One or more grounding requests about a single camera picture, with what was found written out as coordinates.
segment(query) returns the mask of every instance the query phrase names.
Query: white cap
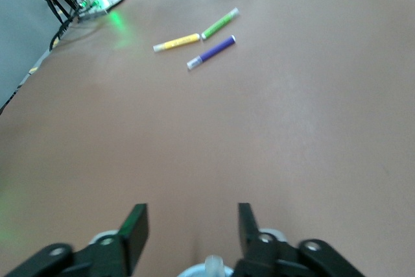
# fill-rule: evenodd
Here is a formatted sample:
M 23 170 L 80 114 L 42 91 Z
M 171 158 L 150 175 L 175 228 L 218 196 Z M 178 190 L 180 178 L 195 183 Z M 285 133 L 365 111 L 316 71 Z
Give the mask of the white cap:
M 232 16 L 232 18 L 236 17 L 239 15 L 239 10 L 238 8 L 234 8 L 231 12 L 229 12 Z
M 200 56 L 197 56 L 196 58 L 192 59 L 191 61 L 188 61 L 187 68 L 188 68 L 188 70 L 191 71 L 196 66 L 199 66 L 201 63 L 203 63 L 202 59 L 200 58 Z
M 154 52 L 159 52 L 159 51 L 165 50 L 164 49 L 164 43 L 161 43 L 159 45 L 153 45 L 153 50 L 154 50 Z

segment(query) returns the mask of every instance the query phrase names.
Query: floor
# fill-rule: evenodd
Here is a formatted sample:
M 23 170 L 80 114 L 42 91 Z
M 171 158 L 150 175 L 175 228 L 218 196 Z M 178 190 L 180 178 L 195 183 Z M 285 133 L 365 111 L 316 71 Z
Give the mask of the floor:
M 206 42 L 154 53 L 241 16 Z M 415 276 L 415 0 L 125 0 L 0 117 L 0 274 L 147 202 L 134 276 L 241 257 L 237 203 L 366 276 Z M 237 43 L 188 72 L 229 35 Z

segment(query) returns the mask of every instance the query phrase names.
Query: green led light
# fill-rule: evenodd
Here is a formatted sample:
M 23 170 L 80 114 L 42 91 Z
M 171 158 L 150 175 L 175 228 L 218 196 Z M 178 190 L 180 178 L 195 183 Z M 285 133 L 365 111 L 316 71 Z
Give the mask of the green led light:
M 85 8 L 87 5 L 88 5 L 88 2 L 87 2 L 86 0 L 84 0 L 83 2 L 81 2 L 81 3 L 79 4 L 79 6 L 80 6 L 81 8 Z

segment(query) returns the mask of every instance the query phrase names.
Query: black cable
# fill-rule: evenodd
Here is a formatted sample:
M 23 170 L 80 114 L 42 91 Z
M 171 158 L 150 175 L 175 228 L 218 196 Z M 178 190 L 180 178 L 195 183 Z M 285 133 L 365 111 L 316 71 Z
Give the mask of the black cable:
M 69 24 L 71 24 L 72 23 L 72 21 L 77 17 L 77 16 L 79 16 L 79 14 L 81 14 L 81 13 L 83 13 L 83 12 L 85 12 L 85 10 L 83 10 L 83 11 L 80 11 L 81 10 L 81 7 L 78 7 L 76 10 L 75 10 L 75 12 L 74 12 L 74 14 L 72 14 L 72 16 L 70 16 L 60 27 L 59 27 L 59 30 L 56 32 L 56 34 L 53 36 L 53 38 L 52 38 L 52 40 L 51 40 L 51 43 L 49 44 L 49 51 L 52 51 L 52 49 L 53 49 L 53 43 L 54 43 L 54 41 L 57 39 L 57 38 L 59 38 L 60 39 L 60 37 L 61 37 L 61 35 L 67 30 L 67 28 L 69 27 Z

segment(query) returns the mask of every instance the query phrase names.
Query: cable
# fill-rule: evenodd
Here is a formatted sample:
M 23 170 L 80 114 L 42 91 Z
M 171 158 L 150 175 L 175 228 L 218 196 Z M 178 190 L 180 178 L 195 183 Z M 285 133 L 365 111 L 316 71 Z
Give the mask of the cable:
M 83 11 L 80 11 L 82 9 L 82 7 L 81 6 L 79 6 L 76 10 L 75 10 L 75 12 L 74 12 L 74 14 L 72 14 L 72 16 L 70 16 L 60 27 L 59 27 L 59 30 L 56 32 L 56 34 L 53 36 L 53 38 L 52 38 L 52 40 L 51 40 L 51 43 L 49 44 L 49 51 L 52 51 L 52 49 L 53 49 L 53 44 L 54 44 L 54 41 L 57 39 L 57 38 L 59 38 L 60 39 L 60 37 L 61 37 L 61 35 L 67 30 L 67 28 L 69 27 L 69 24 L 71 24 L 72 23 L 72 21 L 77 17 L 77 16 L 79 16 L 79 14 L 81 14 L 81 13 L 83 13 Z
M 87 12 L 89 9 L 93 8 L 94 6 L 96 6 L 97 4 L 99 4 L 99 2 L 97 0 L 82 0 L 81 3 L 78 5 L 77 9 L 75 10 L 75 12 L 72 14 L 72 16 L 70 16 L 60 27 L 59 30 L 56 32 L 56 34 L 53 36 L 51 43 L 49 44 L 49 51 L 52 51 L 53 49 L 53 43 L 54 41 L 61 37 L 61 35 L 67 30 L 67 28 L 69 27 L 69 24 L 72 23 L 72 21 L 78 17 L 79 15 L 81 15 L 82 13 Z

